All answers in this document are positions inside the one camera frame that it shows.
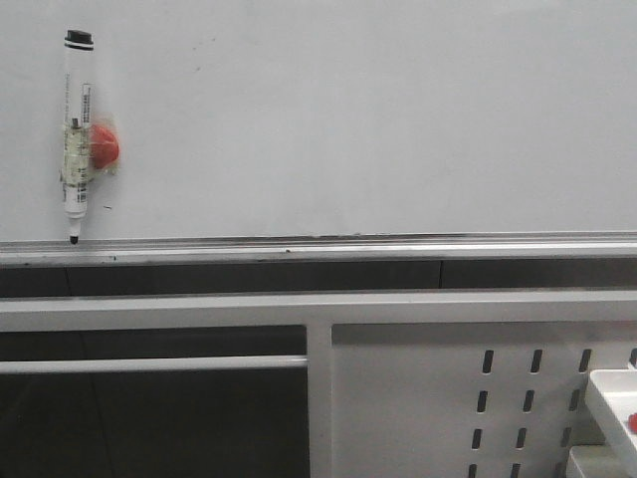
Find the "red round magnet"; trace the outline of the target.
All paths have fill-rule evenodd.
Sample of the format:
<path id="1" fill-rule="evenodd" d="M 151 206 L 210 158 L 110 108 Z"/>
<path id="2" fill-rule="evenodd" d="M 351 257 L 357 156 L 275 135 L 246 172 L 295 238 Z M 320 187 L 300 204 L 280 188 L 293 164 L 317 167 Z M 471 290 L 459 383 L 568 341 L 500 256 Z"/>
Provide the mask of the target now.
<path id="1" fill-rule="evenodd" d="M 91 126 L 91 174 L 116 174 L 119 167 L 120 146 L 116 129 L 109 122 Z"/>

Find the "white whiteboard marker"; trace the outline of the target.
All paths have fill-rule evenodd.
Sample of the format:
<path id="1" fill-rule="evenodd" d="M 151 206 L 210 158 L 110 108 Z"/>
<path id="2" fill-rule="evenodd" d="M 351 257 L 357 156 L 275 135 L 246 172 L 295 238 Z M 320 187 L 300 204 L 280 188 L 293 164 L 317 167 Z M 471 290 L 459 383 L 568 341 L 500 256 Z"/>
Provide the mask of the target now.
<path id="1" fill-rule="evenodd" d="M 70 29 L 65 47 L 64 158 L 61 167 L 63 206 L 68 236 L 77 245 L 88 212 L 91 174 L 91 128 L 93 124 L 94 49 L 93 35 Z"/>

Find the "large whiteboard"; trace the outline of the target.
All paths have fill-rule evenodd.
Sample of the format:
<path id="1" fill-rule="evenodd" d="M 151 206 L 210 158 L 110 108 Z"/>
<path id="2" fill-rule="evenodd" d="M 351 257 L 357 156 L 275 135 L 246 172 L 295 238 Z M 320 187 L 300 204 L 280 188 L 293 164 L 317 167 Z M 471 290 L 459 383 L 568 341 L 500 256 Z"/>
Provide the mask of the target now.
<path id="1" fill-rule="evenodd" d="M 77 245 L 70 29 L 120 146 Z M 1 5 L 5 265 L 635 253 L 632 1 Z"/>

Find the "white metal pegboard rack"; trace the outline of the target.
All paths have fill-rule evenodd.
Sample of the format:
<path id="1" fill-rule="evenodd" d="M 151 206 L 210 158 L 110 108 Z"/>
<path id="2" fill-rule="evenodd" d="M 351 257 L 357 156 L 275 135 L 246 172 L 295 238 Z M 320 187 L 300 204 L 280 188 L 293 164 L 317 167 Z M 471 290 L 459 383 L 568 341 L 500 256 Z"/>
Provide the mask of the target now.
<path id="1" fill-rule="evenodd" d="M 5 300 L 5 477 L 561 477 L 632 291 Z"/>

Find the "white plastic bin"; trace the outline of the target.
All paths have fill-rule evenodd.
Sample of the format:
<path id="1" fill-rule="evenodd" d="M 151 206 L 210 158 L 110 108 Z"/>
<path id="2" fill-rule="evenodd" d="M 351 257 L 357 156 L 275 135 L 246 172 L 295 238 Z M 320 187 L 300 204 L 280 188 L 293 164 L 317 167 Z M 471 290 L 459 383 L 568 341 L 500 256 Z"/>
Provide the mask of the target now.
<path id="1" fill-rule="evenodd" d="M 636 413 L 636 370 L 592 371 L 585 404 L 627 475 L 635 477 L 636 433 L 629 427 L 629 418 Z"/>
<path id="2" fill-rule="evenodd" d="M 623 464 L 607 446 L 573 446 L 569 450 L 566 478 L 628 478 Z"/>

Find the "lower white plastic bin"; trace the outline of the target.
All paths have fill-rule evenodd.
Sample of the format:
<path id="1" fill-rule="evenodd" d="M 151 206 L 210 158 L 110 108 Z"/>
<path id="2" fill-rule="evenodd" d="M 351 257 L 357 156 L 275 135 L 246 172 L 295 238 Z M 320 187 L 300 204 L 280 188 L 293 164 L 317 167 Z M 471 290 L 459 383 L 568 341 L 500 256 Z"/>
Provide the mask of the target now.
<path id="1" fill-rule="evenodd" d="M 628 478 L 623 464 L 607 446 L 573 446 L 569 450 L 566 478 Z"/>

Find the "small red object in bin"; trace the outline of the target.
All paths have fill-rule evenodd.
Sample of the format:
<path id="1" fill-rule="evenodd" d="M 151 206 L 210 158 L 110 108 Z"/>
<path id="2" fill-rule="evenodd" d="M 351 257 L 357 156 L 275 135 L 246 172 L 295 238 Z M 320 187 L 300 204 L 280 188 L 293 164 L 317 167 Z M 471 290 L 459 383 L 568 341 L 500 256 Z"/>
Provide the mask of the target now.
<path id="1" fill-rule="evenodd" d="M 627 419 L 627 428 L 631 433 L 637 433 L 637 413 L 632 413 L 629 415 Z"/>

